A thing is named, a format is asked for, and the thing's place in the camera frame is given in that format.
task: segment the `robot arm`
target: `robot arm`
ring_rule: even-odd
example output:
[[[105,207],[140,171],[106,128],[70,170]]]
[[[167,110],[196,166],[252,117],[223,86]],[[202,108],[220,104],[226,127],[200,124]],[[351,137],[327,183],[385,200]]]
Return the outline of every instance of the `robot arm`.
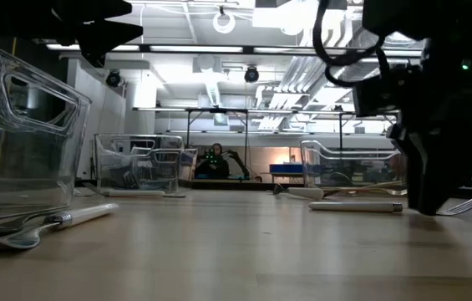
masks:
[[[407,156],[409,207],[434,215],[472,173],[472,2],[365,0],[363,26],[378,35],[373,47],[331,58],[321,40],[329,0],[320,0],[313,31],[325,75],[336,85],[353,87],[357,116],[398,110],[388,138]],[[425,39],[420,66],[390,68],[381,49],[386,36],[400,32]],[[380,75],[345,82],[332,66],[348,66],[376,54]]]
[[[225,159],[225,161],[229,158],[234,159],[234,161],[237,163],[237,165],[241,168],[241,171],[243,171],[243,175],[245,175],[245,177],[248,178],[249,171],[246,168],[245,164],[241,161],[241,158],[239,157],[239,155],[235,151],[227,150],[227,151],[223,152],[221,155],[222,155],[223,159]]]
[[[131,12],[123,0],[0,0],[0,36],[78,41],[82,55],[100,68],[106,53],[143,34],[141,26],[105,20]]]

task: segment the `table surface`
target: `table surface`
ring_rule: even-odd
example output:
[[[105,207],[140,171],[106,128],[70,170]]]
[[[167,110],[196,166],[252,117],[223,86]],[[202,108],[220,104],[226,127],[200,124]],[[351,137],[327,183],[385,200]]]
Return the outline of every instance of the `table surface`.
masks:
[[[261,191],[75,200],[101,202],[121,209],[0,253],[0,300],[472,300],[472,211],[311,212]]]

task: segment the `fluorescent light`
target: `fluorescent light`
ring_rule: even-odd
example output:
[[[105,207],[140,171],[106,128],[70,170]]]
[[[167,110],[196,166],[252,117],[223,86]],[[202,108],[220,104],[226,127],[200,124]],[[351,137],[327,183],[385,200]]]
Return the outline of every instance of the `fluorescent light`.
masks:
[[[63,46],[59,44],[47,44],[46,47],[50,50],[61,50],[61,51],[79,51],[79,45],[78,44],[73,44],[70,46]],[[139,46],[138,45],[120,45],[111,51],[138,51]]]
[[[201,130],[190,130],[190,133],[202,133]],[[187,130],[167,130],[167,133],[187,133]]]
[[[239,132],[237,130],[206,130],[208,134],[244,134],[245,132]]]
[[[152,45],[151,52],[188,52],[188,53],[232,53],[240,54],[243,47],[232,46],[171,46],[171,45]]]
[[[365,58],[360,60],[361,63],[378,63],[377,58]],[[390,64],[408,64],[408,59],[388,59]]]
[[[228,1],[203,1],[203,0],[194,0],[194,1],[181,1],[181,0],[126,0],[127,3],[131,5],[181,5],[186,3],[190,6],[217,6],[221,5],[224,7],[238,8],[240,7],[239,2],[228,2]]]
[[[292,110],[249,110],[249,113],[291,114]]]
[[[351,113],[351,112],[342,112],[342,111],[299,111],[299,114],[315,114],[315,115],[340,115],[341,113]]]
[[[146,110],[146,111],[156,111],[156,112],[185,112],[183,108],[133,108],[133,110]]]
[[[257,54],[305,54],[314,55],[316,52],[309,47],[255,47],[254,52]]]
[[[397,49],[397,50],[388,50],[385,49],[384,53],[388,57],[400,57],[400,58],[420,58],[421,57],[421,50],[402,50],[402,49]]]

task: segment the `black cable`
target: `black cable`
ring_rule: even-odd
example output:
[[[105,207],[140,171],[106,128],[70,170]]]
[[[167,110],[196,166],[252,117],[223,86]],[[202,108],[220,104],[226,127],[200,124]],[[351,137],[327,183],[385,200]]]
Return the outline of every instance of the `black cable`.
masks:
[[[357,63],[360,59],[365,59],[376,52],[381,74],[383,74],[384,76],[387,75],[389,73],[389,65],[386,59],[386,55],[381,49],[381,47],[384,45],[384,40],[386,39],[386,37],[379,37],[377,43],[374,46],[367,48],[363,51],[358,51],[356,49],[348,50],[345,54],[338,55],[334,59],[327,54],[327,50],[323,45],[321,35],[322,20],[325,16],[325,12],[327,11],[328,4],[329,0],[319,1],[319,6],[317,7],[316,22],[313,25],[312,31],[313,48],[315,49],[317,56],[323,62],[325,62],[325,64],[327,64],[327,67],[325,68],[325,77],[328,79],[328,81],[341,87],[353,87],[357,82],[348,82],[334,78],[331,73],[331,67],[344,67],[352,65]]]

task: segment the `laboratory room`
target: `laboratory room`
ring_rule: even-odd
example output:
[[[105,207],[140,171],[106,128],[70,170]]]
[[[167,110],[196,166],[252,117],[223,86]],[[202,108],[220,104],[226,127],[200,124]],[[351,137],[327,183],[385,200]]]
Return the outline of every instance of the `laboratory room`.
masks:
[[[0,300],[472,300],[472,2],[0,0]]]

